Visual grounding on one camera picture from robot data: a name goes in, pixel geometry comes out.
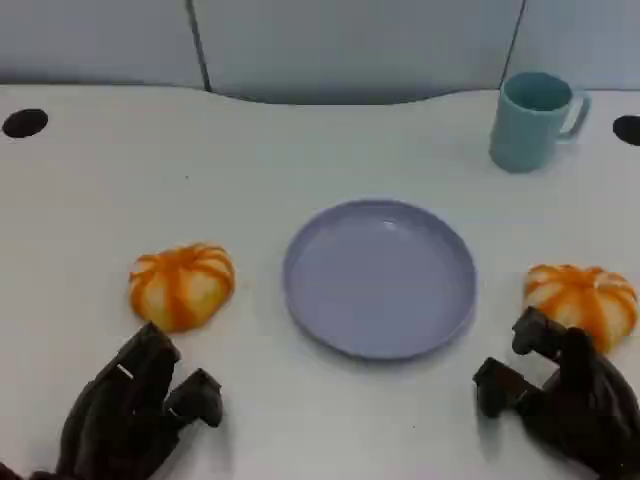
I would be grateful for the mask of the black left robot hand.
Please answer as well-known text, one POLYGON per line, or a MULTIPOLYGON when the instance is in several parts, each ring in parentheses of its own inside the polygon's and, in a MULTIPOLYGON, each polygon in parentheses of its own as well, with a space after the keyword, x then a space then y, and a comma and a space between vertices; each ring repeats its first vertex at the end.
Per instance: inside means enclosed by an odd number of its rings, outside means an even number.
POLYGON ((143 326, 81 391, 62 429, 56 474, 70 479, 149 479, 196 420, 216 428, 220 384, 197 369, 170 386, 180 353, 143 326))

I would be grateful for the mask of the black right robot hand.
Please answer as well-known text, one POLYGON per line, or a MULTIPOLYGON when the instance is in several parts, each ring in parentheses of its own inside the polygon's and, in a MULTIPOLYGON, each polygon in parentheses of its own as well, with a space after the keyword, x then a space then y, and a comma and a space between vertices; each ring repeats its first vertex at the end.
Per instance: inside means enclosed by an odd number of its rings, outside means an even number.
POLYGON ((557 365, 543 387, 489 357, 474 374, 476 405, 487 418, 511 410, 527 433, 601 479, 639 476, 639 401, 620 371, 577 327, 534 307, 513 326, 512 349, 557 365))

